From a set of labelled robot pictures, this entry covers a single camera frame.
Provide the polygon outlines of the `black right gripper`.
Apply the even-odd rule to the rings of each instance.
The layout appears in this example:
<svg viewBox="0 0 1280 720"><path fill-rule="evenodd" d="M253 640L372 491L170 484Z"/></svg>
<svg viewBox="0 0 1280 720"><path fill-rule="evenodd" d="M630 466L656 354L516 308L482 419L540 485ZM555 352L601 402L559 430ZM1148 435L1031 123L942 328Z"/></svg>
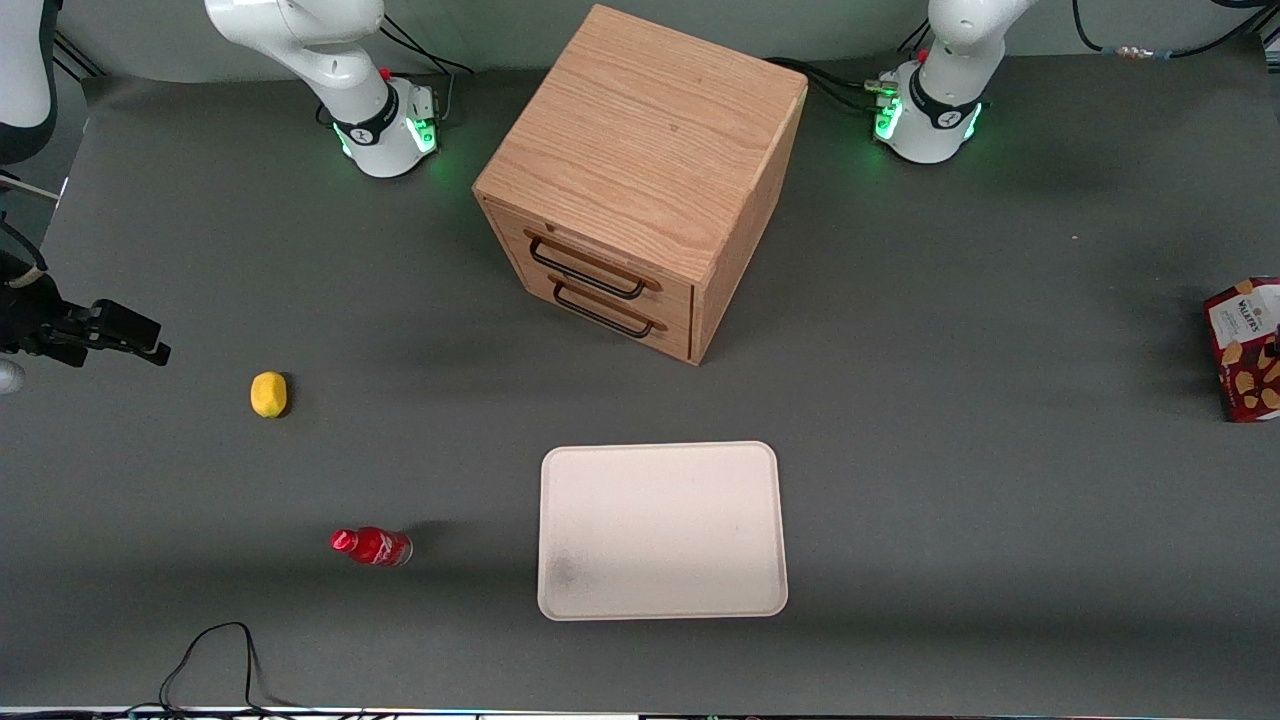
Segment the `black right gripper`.
<svg viewBox="0 0 1280 720"><path fill-rule="evenodd" d="M161 325L128 306L100 299L90 306L65 302L68 342L46 341L42 328L59 316L61 296L52 278L14 255L1 255L1 352L50 357L83 366L91 350L111 350L165 366L172 348Z"/></svg>

